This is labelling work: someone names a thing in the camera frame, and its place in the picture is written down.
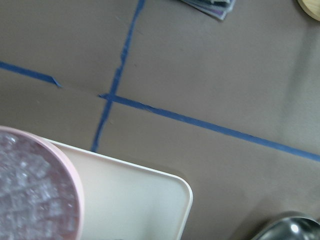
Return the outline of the pink bowl of ice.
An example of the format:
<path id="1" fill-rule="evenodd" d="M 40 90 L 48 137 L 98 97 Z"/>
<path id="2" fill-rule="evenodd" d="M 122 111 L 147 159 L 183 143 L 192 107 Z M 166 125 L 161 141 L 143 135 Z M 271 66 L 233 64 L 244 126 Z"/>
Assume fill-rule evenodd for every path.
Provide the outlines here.
<path id="1" fill-rule="evenodd" d="M 0 128 L 0 237 L 79 240 L 84 190 L 69 158 L 46 139 Z"/>

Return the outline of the steel ice scoop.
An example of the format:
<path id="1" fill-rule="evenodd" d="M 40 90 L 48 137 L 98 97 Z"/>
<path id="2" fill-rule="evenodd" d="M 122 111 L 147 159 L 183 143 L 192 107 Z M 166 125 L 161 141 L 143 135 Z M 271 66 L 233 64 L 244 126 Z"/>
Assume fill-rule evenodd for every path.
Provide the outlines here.
<path id="1" fill-rule="evenodd" d="M 320 223 L 305 216 L 282 217 L 266 225 L 252 240 L 320 240 Z"/>

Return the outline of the wooden stand with round base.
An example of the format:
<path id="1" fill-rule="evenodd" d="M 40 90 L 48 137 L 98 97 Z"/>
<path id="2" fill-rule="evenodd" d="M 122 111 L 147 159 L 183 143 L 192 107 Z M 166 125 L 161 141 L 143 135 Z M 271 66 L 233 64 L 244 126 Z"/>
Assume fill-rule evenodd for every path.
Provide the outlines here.
<path id="1" fill-rule="evenodd" d="M 303 11 L 313 19 L 320 20 L 320 0 L 297 0 Z"/>

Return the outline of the beige serving tray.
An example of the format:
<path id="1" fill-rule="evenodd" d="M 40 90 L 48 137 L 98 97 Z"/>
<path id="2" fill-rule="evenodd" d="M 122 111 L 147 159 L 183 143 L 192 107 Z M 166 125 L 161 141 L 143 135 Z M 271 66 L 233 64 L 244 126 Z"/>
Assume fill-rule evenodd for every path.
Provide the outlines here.
<path id="1" fill-rule="evenodd" d="M 193 203 L 181 177 L 55 142 L 84 191 L 83 240 L 179 240 Z"/>

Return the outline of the folded grey cloth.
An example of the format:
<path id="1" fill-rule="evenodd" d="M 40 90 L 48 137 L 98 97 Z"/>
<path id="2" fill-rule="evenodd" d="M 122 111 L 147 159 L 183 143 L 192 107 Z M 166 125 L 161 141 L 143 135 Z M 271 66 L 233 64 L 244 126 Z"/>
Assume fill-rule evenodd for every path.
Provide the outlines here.
<path id="1" fill-rule="evenodd" d="M 226 18 L 236 3 L 235 0 L 182 0 L 182 2 L 220 21 Z"/>

